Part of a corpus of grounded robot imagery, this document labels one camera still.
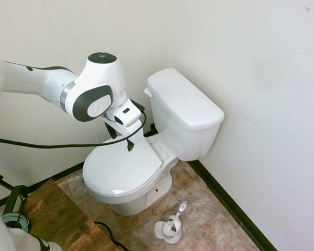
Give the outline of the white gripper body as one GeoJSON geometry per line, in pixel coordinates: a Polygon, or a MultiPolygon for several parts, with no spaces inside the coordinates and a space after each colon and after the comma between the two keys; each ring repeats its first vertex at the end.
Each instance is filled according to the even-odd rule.
{"type": "Polygon", "coordinates": [[[109,120],[103,117],[103,121],[110,125],[120,133],[122,137],[120,139],[129,139],[132,143],[138,143],[143,138],[143,126],[146,123],[147,117],[144,114],[144,121],[141,122],[140,119],[136,120],[132,125],[124,126],[119,122],[109,120]]]}

